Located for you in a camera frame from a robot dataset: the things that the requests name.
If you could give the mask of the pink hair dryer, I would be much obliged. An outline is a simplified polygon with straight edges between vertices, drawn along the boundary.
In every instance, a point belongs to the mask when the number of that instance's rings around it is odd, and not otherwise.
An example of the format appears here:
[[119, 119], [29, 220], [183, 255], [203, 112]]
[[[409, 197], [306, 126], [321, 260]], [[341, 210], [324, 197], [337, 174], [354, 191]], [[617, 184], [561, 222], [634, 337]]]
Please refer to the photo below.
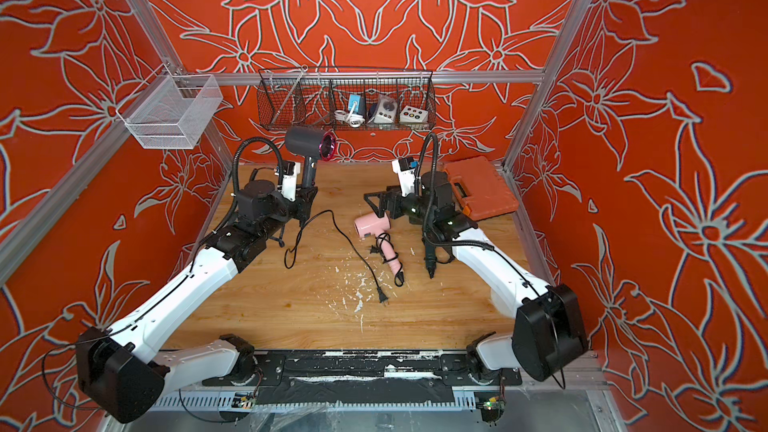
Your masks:
[[358, 217], [354, 221], [354, 226], [361, 239], [372, 237], [375, 240], [372, 250], [380, 254], [383, 263], [390, 268], [395, 285], [402, 287], [405, 284], [404, 267], [399, 260], [399, 254], [392, 245], [391, 224], [388, 215], [384, 213], [383, 216], [376, 216], [372, 212]]

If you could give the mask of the dark green hair dryer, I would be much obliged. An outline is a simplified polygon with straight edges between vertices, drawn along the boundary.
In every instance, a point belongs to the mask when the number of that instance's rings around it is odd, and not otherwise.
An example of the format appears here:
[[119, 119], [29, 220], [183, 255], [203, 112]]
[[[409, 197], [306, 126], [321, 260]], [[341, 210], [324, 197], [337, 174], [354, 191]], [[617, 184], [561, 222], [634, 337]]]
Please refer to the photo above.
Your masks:
[[429, 278], [433, 279], [438, 266], [437, 244], [440, 242], [440, 238], [427, 224], [422, 226], [422, 242], [424, 245], [425, 268]]

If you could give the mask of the black hair dryer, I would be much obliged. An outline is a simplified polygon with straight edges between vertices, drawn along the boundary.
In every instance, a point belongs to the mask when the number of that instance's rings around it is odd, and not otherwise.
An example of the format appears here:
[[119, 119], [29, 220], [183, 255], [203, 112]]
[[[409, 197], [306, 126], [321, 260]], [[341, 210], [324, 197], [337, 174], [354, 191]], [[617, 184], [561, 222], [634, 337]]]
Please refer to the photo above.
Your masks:
[[285, 146], [290, 153], [304, 158], [301, 182], [303, 188], [315, 185], [317, 163], [331, 161], [338, 150], [337, 138], [332, 131], [302, 126], [287, 130]]

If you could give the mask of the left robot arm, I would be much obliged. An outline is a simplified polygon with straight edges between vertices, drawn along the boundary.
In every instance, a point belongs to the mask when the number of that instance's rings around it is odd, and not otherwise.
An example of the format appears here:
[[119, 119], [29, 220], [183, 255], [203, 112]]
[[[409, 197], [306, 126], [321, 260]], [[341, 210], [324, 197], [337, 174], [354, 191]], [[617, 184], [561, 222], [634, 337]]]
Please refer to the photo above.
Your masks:
[[165, 352], [175, 330], [215, 291], [243, 272], [271, 241], [281, 243], [286, 225], [305, 225], [317, 194], [315, 168], [336, 152], [333, 134], [292, 127], [287, 150], [303, 157], [302, 167], [277, 160], [274, 182], [242, 183], [231, 170], [233, 202], [220, 224], [205, 236], [189, 265], [147, 301], [120, 320], [90, 327], [70, 347], [75, 352], [77, 386], [91, 400], [89, 409], [130, 423], [163, 395], [220, 377], [247, 384], [260, 369], [254, 347], [225, 334], [212, 343]]

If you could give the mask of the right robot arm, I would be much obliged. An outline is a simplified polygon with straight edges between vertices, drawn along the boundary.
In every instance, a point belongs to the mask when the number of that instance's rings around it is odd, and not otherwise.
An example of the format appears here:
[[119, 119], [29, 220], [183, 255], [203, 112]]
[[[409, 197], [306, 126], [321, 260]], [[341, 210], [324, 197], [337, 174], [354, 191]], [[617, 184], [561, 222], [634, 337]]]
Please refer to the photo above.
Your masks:
[[577, 295], [565, 285], [552, 286], [533, 275], [494, 245], [478, 223], [458, 209], [447, 174], [435, 165], [423, 168], [426, 155], [439, 156], [433, 132], [427, 134], [418, 158], [394, 160], [398, 185], [365, 194], [372, 211], [356, 219], [358, 235], [375, 239], [374, 251], [391, 269], [396, 284], [403, 285], [404, 267], [389, 228], [391, 220], [407, 217], [420, 229], [428, 274], [435, 273], [437, 252], [444, 250], [490, 287], [496, 309], [513, 318], [514, 329], [491, 332], [468, 345], [468, 370], [474, 379], [521, 369], [536, 381], [553, 379], [564, 388], [566, 366], [588, 349]]

